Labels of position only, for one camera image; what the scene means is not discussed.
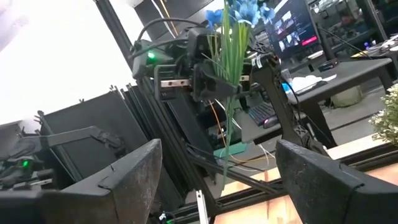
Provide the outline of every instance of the white plant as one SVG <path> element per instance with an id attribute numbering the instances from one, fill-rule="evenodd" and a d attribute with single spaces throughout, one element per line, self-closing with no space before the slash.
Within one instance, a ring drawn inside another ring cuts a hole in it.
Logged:
<path id="1" fill-rule="evenodd" d="M 398 146 L 398 84 L 388 89 L 390 94 L 381 98 L 386 108 L 370 119 L 375 135 L 373 139 L 389 141 Z"/>

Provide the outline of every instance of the metal bracket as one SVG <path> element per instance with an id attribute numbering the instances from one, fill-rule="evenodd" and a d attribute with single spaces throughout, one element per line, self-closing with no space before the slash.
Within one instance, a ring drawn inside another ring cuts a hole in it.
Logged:
<path id="1" fill-rule="evenodd" d="M 197 203 L 198 203 L 200 224 L 209 224 L 209 219 L 206 210 L 205 196 L 203 195 L 201 190 L 197 190 Z"/>

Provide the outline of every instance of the orange wire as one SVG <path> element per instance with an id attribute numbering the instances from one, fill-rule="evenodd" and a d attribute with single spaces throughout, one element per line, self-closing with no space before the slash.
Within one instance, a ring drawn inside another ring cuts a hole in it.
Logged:
<path id="1" fill-rule="evenodd" d="M 169 12 L 168 12 L 168 10 L 166 8 L 166 5 L 164 4 L 163 0 L 160 0 L 160 3 L 162 4 L 163 9 L 166 12 L 167 17 L 170 18 L 170 14 L 169 14 Z M 173 30 L 175 32 L 175 35 L 178 35 L 177 29 L 175 28 L 174 23 L 172 21 L 170 21 L 170 23 L 172 24 Z"/>
<path id="2" fill-rule="evenodd" d="M 226 141 L 225 141 L 225 137 L 224 137 L 224 134 L 223 134 L 223 129 L 221 128 L 221 123 L 220 123 L 220 120 L 218 119 L 217 112 L 214 109 L 214 106 L 213 106 L 213 104 L 211 102 L 210 102 L 210 107 L 211 107 L 211 110 L 213 110 L 214 117 L 216 118 L 218 129 L 219 129 L 219 131 L 221 133 L 221 137 L 223 138 L 224 147 L 226 147 Z M 237 159 L 233 155 L 230 155 L 230 156 L 232 157 L 232 159 L 234 159 L 234 160 L 236 160 L 238 162 L 253 162 L 253 161 L 260 161 L 260 160 L 266 159 L 265 157 L 261 157 L 261 158 L 251 159 L 251 160 L 245 161 L 245 160 Z"/>

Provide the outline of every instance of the desk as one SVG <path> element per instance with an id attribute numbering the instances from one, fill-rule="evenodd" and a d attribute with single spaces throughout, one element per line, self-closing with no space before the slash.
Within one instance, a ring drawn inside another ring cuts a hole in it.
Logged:
<path id="1" fill-rule="evenodd" d="M 375 146 L 385 144 L 382 141 L 373 141 L 371 136 L 343 144 L 329 149 L 328 153 L 333 159 L 339 159 L 349 154 L 364 151 Z M 369 175 L 398 185 L 398 164 L 386 166 L 368 172 Z M 280 178 L 277 168 L 252 176 L 257 180 L 275 180 Z M 232 194 L 249 188 L 240 182 L 227 184 L 221 196 Z M 267 202 L 241 208 L 233 212 L 218 215 L 215 224 L 241 224 L 241 223 L 268 223 L 268 224 L 298 224 L 302 223 L 289 196 L 279 197 Z"/>
<path id="2" fill-rule="evenodd" d="M 300 109 L 313 121 L 313 125 L 316 127 L 313 129 L 315 137 L 324 146 L 331 149 L 336 147 L 337 143 L 331 134 L 318 102 L 376 77 L 380 78 L 384 89 L 387 91 L 392 86 L 392 79 L 386 71 L 386 65 L 391 62 L 392 60 L 389 58 L 340 62 L 334 69 L 322 73 L 319 71 L 312 73 L 312 75 L 322 78 L 337 75 L 327 85 L 298 97 Z M 289 98 L 289 101 L 297 105 L 295 98 Z"/>
<path id="3" fill-rule="evenodd" d="M 374 59 L 391 58 L 392 63 L 387 65 L 387 71 L 389 72 L 391 78 L 395 80 L 397 79 L 397 72 L 398 72 L 398 61 L 397 61 L 398 52 L 391 52 L 389 49 L 381 50 L 382 45 L 383 43 L 378 43 L 375 46 L 372 46 L 371 48 L 364 50 L 363 52 Z M 358 60 L 368 59 L 367 56 L 360 53 L 351 56 L 351 58 Z"/>

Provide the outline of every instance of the wooden surface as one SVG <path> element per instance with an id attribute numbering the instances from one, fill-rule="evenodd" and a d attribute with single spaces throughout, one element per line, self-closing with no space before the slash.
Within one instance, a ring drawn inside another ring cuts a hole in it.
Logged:
<path id="1" fill-rule="evenodd" d="M 339 159 L 350 154 L 370 149 L 384 144 L 382 141 L 373 141 L 371 136 L 349 142 L 328 151 L 330 157 Z M 398 164 L 386 166 L 368 172 L 369 175 L 398 185 Z M 280 178 L 277 168 L 252 176 L 257 180 L 271 181 Z M 221 196 L 232 194 L 250 188 L 240 182 L 227 184 Z M 233 212 L 218 215 L 215 224 L 301 224 L 299 215 L 289 196 L 276 198 L 270 201 L 241 208 Z"/>

